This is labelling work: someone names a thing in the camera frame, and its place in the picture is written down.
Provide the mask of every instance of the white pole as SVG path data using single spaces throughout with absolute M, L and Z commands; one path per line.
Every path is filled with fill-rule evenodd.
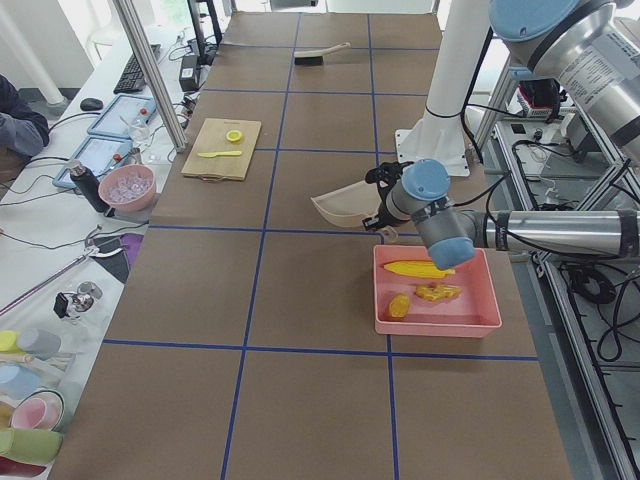
M 0 1 L 0 37 L 15 54 L 16 60 L 24 67 L 49 105 L 66 103 L 53 79 L 40 62 L 27 40 L 11 19 L 3 2 Z
M 489 0 L 453 0 L 427 107 L 438 115 L 462 110 L 489 31 Z M 468 176 L 460 118 L 439 118 L 425 109 L 412 130 L 396 132 L 398 160 L 438 160 L 452 176 Z

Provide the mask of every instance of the brush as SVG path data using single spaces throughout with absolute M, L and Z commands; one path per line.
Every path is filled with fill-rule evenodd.
M 304 50 L 293 52 L 293 63 L 295 65 L 322 65 L 324 63 L 323 55 L 338 52 L 345 48 L 350 48 L 349 42 L 334 45 L 333 47 L 323 48 L 320 50 Z

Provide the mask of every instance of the wooden cutting board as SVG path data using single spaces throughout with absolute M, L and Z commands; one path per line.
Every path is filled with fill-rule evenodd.
M 224 178 L 244 180 L 247 176 L 253 150 L 258 141 L 262 122 L 253 120 L 230 120 L 207 118 L 198 133 L 191 153 L 182 168 L 185 177 Z M 225 137 L 229 130 L 240 130 L 242 139 L 230 142 Z M 223 152 L 241 150 L 238 157 L 202 158 L 200 152 Z

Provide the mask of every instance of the robotic arm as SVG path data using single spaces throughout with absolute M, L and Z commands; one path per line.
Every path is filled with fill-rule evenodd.
M 639 162 L 640 50 L 614 26 L 615 8 L 612 0 L 491 0 L 489 19 L 515 59 L 540 77 L 556 78 L 612 142 Z M 447 169 L 431 159 L 383 164 L 368 172 L 366 181 L 377 183 L 382 203 L 365 228 L 412 220 L 440 269 L 473 258 L 474 245 L 620 257 L 639 253 L 635 210 L 456 211 L 447 197 Z

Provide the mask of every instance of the blue tablet case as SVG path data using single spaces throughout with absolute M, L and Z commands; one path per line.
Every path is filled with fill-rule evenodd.
M 131 123 L 134 118 L 140 115 L 141 108 L 145 108 L 149 112 L 147 115 L 147 121 L 149 121 L 156 111 L 156 102 L 151 97 L 141 95 L 128 93 L 116 95 L 87 129 L 87 133 L 103 137 L 129 138 L 127 124 L 122 121 L 122 118 L 127 123 Z
M 100 178 L 115 165 L 113 156 L 117 153 L 122 158 L 126 157 L 132 146 L 131 140 L 126 138 L 89 136 L 84 139 L 70 158 L 80 160 L 80 163 Z M 56 175 L 53 184 L 61 188 L 75 188 L 76 186 L 66 167 Z

